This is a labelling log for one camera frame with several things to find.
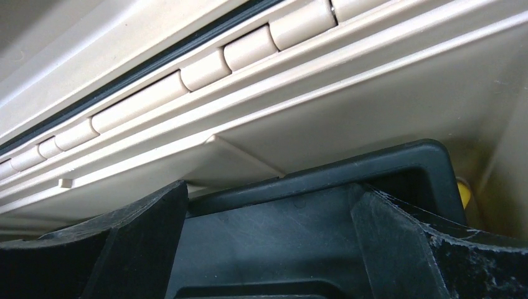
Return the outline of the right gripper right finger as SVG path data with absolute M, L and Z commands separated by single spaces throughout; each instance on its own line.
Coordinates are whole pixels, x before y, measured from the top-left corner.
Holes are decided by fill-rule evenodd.
M 526 298 L 527 242 L 449 221 L 370 186 L 351 218 L 375 298 Z

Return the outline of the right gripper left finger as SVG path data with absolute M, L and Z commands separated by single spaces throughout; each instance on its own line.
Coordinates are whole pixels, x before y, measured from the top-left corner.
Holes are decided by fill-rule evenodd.
M 1 243 L 2 298 L 164 298 L 189 203 L 176 181 L 118 210 Z

